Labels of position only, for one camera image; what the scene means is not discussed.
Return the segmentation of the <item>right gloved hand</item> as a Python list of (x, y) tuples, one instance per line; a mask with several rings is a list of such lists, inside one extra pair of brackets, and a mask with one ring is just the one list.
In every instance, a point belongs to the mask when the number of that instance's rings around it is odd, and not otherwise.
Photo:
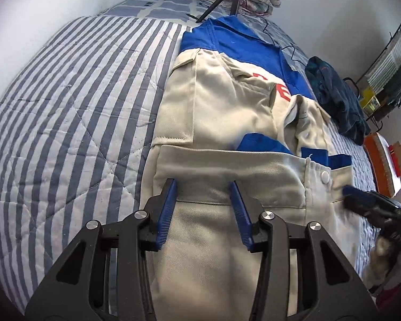
[(363, 282), (373, 296), (397, 287), (401, 283), (401, 249), (379, 235), (370, 251)]

